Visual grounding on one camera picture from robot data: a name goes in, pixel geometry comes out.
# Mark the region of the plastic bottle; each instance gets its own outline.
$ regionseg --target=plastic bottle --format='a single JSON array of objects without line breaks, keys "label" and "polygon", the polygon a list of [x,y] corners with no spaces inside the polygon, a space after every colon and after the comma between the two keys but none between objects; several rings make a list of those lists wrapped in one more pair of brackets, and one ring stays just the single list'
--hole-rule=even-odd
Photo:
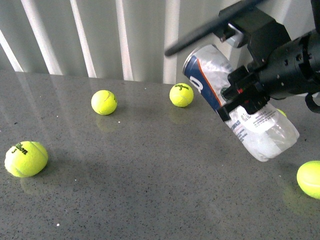
[{"label": "plastic bottle", "polygon": [[[230,86],[233,71],[228,59],[214,45],[193,51],[183,66],[183,73],[216,111],[226,103],[222,92]],[[242,106],[229,113],[225,123],[257,160],[266,162],[292,147],[299,137],[295,126],[268,103],[254,114]]]}]

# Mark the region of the table surface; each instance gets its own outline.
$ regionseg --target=table surface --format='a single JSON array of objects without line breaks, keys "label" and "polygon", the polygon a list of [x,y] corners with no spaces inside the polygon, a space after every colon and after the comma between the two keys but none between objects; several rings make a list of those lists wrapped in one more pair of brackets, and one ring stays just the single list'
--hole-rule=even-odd
[{"label": "table surface", "polygon": [[[0,71],[0,239],[320,239],[320,200],[298,168],[320,159],[320,115],[303,97],[272,104],[300,133],[259,162],[194,91],[178,108],[172,85]],[[112,91],[108,116],[92,95]],[[17,178],[7,150],[42,143],[48,165]]]}]

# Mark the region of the yellow tennis ball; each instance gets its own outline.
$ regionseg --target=yellow tennis ball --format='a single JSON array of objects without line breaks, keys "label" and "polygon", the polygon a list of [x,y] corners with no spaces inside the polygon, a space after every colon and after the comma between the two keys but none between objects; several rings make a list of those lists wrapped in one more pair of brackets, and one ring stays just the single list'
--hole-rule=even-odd
[{"label": "yellow tennis ball", "polygon": [[97,114],[109,115],[117,108],[117,98],[108,90],[100,90],[92,96],[91,106]]},{"label": "yellow tennis ball", "polygon": [[12,175],[25,178],[39,173],[47,162],[47,150],[39,142],[22,141],[6,152],[4,166]]},{"label": "yellow tennis ball", "polygon": [[282,111],[282,110],[280,110],[280,109],[278,109],[278,108],[277,108],[277,110],[278,110],[283,116],[287,117],[287,114],[285,114],[284,111]]},{"label": "yellow tennis ball", "polygon": [[303,164],[296,174],[296,180],[307,195],[320,199],[320,161]]},{"label": "yellow tennis ball", "polygon": [[194,91],[188,84],[178,83],[171,88],[169,97],[173,105],[184,108],[194,99]]}]

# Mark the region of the vertical blinds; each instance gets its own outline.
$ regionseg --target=vertical blinds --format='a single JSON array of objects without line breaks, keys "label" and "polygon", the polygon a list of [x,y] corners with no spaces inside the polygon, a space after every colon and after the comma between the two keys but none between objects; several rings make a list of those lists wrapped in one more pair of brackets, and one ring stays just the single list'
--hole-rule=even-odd
[{"label": "vertical blinds", "polygon": [[[2,0],[0,69],[16,72],[175,84],[199,45],[216,44],[233,67],[246,64],[212,34],[167,58],[165,48],[237,0]],[[315,28],[309,0],[258,6],[285,25],[291,39]]]}]

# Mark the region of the black antenna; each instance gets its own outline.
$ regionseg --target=black antenna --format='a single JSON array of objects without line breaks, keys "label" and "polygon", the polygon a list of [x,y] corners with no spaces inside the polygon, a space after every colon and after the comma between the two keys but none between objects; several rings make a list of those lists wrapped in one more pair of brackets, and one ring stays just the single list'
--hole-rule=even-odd
[{"label": "black antenna", "polygon": [[205,36],[217,31],[219,28],[226,26],[229,20],[234,18],[236,15],[249,10],[250,8],[263,1],[264,0],[242,0],[240,2],[237,2],[236,4],[230,6],[228,10],[226,10],[221,16],[214,17],[209,22],[187,34],[176,44],[167,49],[164,55],[168,57],[180,52],[181,50],[204,38]]},{"label": "black antenna", "polygon": [[320,34],[320,0],[311,0],[315,30]]}]

